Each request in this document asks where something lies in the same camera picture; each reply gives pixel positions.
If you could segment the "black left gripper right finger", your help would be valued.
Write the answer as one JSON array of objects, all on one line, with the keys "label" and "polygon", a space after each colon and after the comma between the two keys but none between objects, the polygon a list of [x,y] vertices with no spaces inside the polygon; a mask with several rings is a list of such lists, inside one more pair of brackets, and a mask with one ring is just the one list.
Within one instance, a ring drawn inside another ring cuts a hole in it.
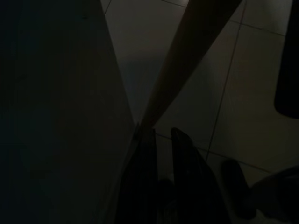
[{"label": "black left gripper right finger", "polygon": [[171,129],[174,182],[180,224],[226,224],[228,211],[214,173],[191,138]]}]

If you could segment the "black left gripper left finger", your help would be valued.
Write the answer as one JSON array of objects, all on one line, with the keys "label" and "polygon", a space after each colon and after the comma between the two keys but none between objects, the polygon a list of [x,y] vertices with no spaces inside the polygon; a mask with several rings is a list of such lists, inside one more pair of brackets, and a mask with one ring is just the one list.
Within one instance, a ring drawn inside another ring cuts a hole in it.
[{"label": "black left gripper left finger", "polygon": [[157,144],[154,129],[146,132],[121,179],[117,224],[157,222]]}]

